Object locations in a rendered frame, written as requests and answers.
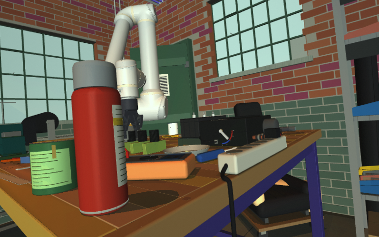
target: black power cable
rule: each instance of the black power cable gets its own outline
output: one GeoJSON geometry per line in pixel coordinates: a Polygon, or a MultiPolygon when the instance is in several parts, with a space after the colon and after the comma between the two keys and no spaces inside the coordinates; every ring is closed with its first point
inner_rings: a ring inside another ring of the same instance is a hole
{"type": "Polygon", "coordinates": [[[237,237],[236,234],[236,221],[235,221],[235,215],[234,215],[234,200],[233,200],[233,187],[232,187],[232,181],[224,175],[224,173],[227,170],[227,163],[224,164],[222,171],[220,172],[220,177],[223,181],[227,183],[227,192],[229,193],[229,209],[230,209],[230,226],[232,227],[232,237],[237,237]]]}

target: spray can label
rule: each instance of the spray can label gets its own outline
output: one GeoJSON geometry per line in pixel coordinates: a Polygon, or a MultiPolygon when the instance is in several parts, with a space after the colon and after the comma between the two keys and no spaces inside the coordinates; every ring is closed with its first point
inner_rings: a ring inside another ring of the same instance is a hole
{"type": "Polygon", "coordinates": [[[122,106],[112,105],[113,133],[115,136],[117,186],[128,182],[126,175],[126,152],[124,144],[124,122],[122,118],[122,106]]]}

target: table leg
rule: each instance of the table leg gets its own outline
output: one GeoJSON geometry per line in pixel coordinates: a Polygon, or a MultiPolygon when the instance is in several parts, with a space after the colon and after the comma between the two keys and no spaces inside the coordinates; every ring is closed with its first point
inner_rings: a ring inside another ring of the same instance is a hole
{"type": "Polygon", "coordinates": [[[322,218],[322,201],[320,172],[318,169],[317,143],[312,145],[312,152],[306,156],[306,176],[308,179],[309,205],[311,209],[312,236],[324,237],[324,221],[322,218]]]}

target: wooden tabletop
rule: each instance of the wooden tabletop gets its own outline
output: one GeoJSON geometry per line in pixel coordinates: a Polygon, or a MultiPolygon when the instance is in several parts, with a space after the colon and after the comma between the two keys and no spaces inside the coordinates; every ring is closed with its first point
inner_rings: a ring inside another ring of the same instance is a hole
{"type": "MultiPolygon", "coordinates": [[[[284,132],[287,148],[239,175],[228,175],[234,198],[251,189],[321,137],[320,130],[284,132]]],[[[166,138],[167,147],[178,145],[166,138]]],[[[211,147],[210,150],[222,148],[211,147]]],[[[0,163],[0,172],[31,181],[29,164],[0,163]]],[[[27,236],[183,237],[228,205],[217,160],[197,163],[187,179],[128,181],[129,202],[108,215],[79,211],[78,190],[35,196],[31,184],[0,179],[0,205],[27,236]]]]}

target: black box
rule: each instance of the black box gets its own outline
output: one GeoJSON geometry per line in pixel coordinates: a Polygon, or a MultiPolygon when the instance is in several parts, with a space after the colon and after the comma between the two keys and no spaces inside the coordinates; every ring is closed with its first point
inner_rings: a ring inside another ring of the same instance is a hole
{"type": "Polygon", "coordinates": [[[200,137],[199,122],[201,121],[210,121],[214,119],[225,119],[225,118],[226,118],[226,115],[181,119],[182,138],[199,138],[200,137]]]}
{"type": "Polygon", "coordinates": [[[243,116],[201,121],[199,123],[201,144],[235,147],[252,143],[255,141],[252,139],[252,136],[263,133],[262,122],[264,119],[271,119],[271,116],[243,116]],[[233,137],[227,144],[223,144],[227,142],[227,139],[219,133],[220,129],[222,129],[229,138],[233,130],[233,137]]]}

